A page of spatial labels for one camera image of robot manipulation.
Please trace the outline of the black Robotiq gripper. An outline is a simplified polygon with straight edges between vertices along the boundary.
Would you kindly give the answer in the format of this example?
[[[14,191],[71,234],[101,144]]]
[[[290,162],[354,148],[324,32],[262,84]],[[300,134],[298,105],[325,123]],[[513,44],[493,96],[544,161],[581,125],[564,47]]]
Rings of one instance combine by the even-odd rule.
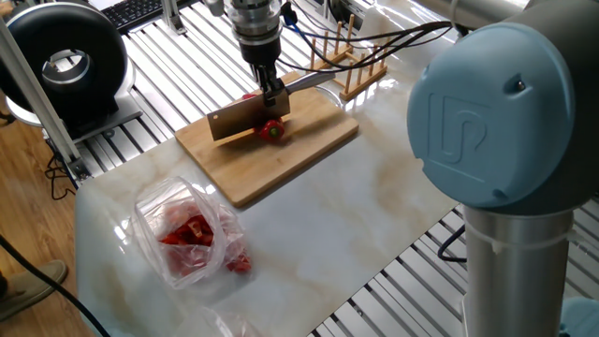
[[[263,93],[266,107],[276,104],[276,97],[285,89],[285,84],[276,78],[275,62],[281,53],[279,38],[261,45],[240,44],[241,56],[253,70],[256,83]]]

